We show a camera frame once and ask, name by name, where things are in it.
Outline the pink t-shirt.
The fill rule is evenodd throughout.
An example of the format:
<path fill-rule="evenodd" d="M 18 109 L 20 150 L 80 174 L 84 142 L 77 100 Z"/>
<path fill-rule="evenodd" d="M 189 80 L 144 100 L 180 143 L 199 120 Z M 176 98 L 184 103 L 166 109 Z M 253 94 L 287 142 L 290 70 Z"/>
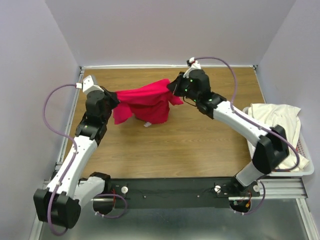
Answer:
<path fill-rule="evenodd" d="M 133 116 L 152 125 L 165 123 L 170 105 L 183 104 L 180 97 L 169 91 L 169 83 L 169 79 L 161 79 L 140 88 L 117 91 L 119 104 L 113 110 L 114 123 L 122 124 Z"/>

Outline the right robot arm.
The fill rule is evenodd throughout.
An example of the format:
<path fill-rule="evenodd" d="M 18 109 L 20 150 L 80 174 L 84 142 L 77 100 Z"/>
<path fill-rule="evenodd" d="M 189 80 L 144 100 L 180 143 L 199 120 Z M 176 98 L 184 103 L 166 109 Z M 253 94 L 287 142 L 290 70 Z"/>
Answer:
<path fill-rule="evenodd" d="M 234 195 L 243 195 L 250 184 L 270 174 L 288 157 L 289 148 L 285 142 L 284 128 L 280 125 L 262 125 L 247 114 L 232 108 L 225 97 L 211 91 L 209 77 L 202 69 L 192 70 L 188 77 L 184 77 L 183 72 L 180 72 L 167 88 L 176 97 L 194 101 L 202 114 L 227 124 L 255 148 L 251 162 L 240 170 L 230 183 L 230 191 Z"/>

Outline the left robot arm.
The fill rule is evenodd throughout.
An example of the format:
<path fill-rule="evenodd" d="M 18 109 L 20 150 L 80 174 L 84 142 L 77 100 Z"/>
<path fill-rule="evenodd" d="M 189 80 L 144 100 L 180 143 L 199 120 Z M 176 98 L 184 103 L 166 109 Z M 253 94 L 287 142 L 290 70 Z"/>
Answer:
<path fill-rule="evenodd" d="M 83 184 L 79 184 L 81 173 L 89 158 L 98 148 L 107 132 L 108 120 L 120 101 L 117 94 L 94 84 L 85 89 L 84 85 L 73 84 L 86 94 L 86 111 L 78 124 L 75 137 L 52 128 L 44 115 L 45 125 L 57 135 L 72 142 L 65 161 L 46 188 L 38 188 L 33 195 L 33 202 L 38 220 L 47 223 L 55 236 L 64 235 L 72 229 L 84 207 L 95 197 L 109 197 L 112 202 L 120 197 L 112 188 L 108 174 L 94 172 Z"/>

